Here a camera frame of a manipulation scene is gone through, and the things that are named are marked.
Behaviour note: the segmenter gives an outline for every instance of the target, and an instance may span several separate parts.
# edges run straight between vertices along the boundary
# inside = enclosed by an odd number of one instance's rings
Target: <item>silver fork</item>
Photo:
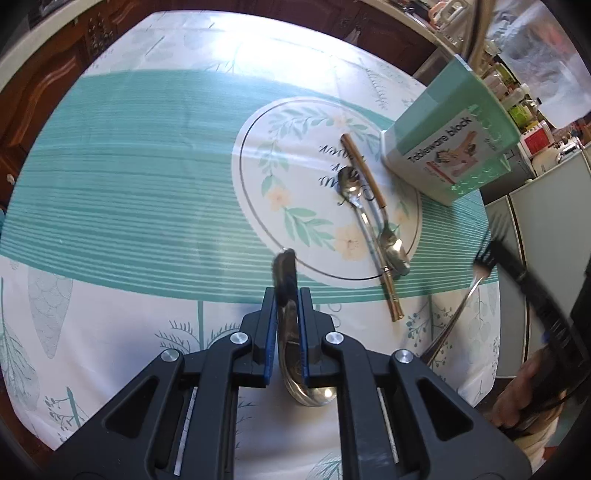
[[[496,229],[495,228],[496,226],[498,226],[498,222],[496,221],[496,218],[492,218],[491,219],[491,232],[493,231],[493,229]],[[435,360],[435,357],[439,353],[439,350],[441,349],[441,347],[443,346],[443,344],[447,340],[447,337],[449,337],[449,334],[452,332],[454,325],[457,323],[458,319],[460,318],[460,315],[462,314],[462,312],[464,311],[464,308],[466,307],[466,304],[468,303],[468,301],[472,297],[472,294],[478,288],[478,285],[480,285],[483,281],[485,281],[490,276],[492,269],[496,265],[496,260],[492,256],[492,253],[491,253],[491,242],[492,241],[502,241],[503,238],[505,237],[506,228],[507,227],[506,227],[506,223],[505,223],[505,225],[503,227],[501,227],[500,230],[496,229],[497,231],[499,231],[499,234],[497,234],[495,236],[493,236],[492,233],[489,236],[489,231],[488,230],[486,231],[486,234],[485,234],[484,238],[482,239],[482,242],[480,243],[480,249],[478,250],[478,253],[474,257],[474,262],[472,262],[473,277],[472,277],[472,282],[470,283],[470,287],[468,288],[466,295],[464,295],[464,298],[460,302],[460,305],[457,308],[456,312],[453,314],[453,317],[450,320],[450,322],[446,325],[446,327],[439,334],[439,336],[435,340],[432,341],[431,345],[429,345],[427,350],[425,350],[424,353],[420,356],[420,359],[427,366],[431,365],[433,363],[433,361]]]

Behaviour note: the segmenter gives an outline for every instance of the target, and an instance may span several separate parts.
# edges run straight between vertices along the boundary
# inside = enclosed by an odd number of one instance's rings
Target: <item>silver spoon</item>
[[[291,396],[302,405],[322,407],[336,398],[336,388],[309,388],[304,385],[295,252],[289,249],[279,253],[273,261],[272,272],[277,299],[277,350],[283,382]]]
[[[374,194],[376,202],[378,202],[379,211],[382,214],[382,220],[384,222],[384,228],[378,237],[379,247],[382,249],[390,267],[400,275],[407,275],[410,272],[410,262],[406,251],[404,250],[404,246],[402,245],[402,240],[400,240],[390,229],[388,212],[386,211],[386,201],[382,196],[382,192],[380,192],[378,184],[374,180],[374,176],[369,167],[365,164],[363,157],[351,136],[349,134],[344,134],[340,140],[355,163],[355,167],[361,171],[365,180],[367,180],[369,188]]]
[[[394,289],[394,278],[392,275],[392,269],[388,263],[384,260],[382,251],[380,249],[378,239],[375,236],[374,229],[369,223],[363,203],[361,203],[361,180],[359,174],[353,167],[343,167],[339,170],[339,193],[342,197],[347,200],[354,208],[355,212],[361,219],[362,225],[365,228],[366,234],[371,238],[374,243],[374,250],[378,257],[378,263],[383,272],[384,285],[386,287],[386,293],[388,295],[388,305],[390,307],[390,313],[392,314],[392,321],[400,320],[404,318],[402,307],[400,306],[400,300],[396,295]]]

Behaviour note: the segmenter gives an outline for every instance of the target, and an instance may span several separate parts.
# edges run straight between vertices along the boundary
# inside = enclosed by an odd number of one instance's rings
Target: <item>human hand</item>
[[[492,407],[490,421],[495,427],[514,427],[519,422],[519,411],[531,403],[531,379],[540,370],[542,350],[521,365],[517,376],[511,380]]]

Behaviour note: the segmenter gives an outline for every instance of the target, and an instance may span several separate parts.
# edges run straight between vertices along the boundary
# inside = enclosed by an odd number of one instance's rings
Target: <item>tablecloth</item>
[[[354,46],[258,17],[159,12],[123,35],[43,128],[2,230],[0,364],[23,424],[55,449],[163,349],[235,331],[285,247],[337,330],[421,353],[488,224],[478,192],[444,207],[380,162],[380,130],[423,90]],[[346,131],[411,257],[396,323],[335,189]],[[433,365],[472,405],[492,387],[499,333],[494,272]],[[276,369],[238,407],[237,478],[340,478],[336,403],[298,405]]]

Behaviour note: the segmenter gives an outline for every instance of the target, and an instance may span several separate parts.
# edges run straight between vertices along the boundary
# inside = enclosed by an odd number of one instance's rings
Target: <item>tableware block box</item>
[[[484,82],[455,56],[382,131],[382,161],[432,199],[454,200],[511,171],[519,130]]]

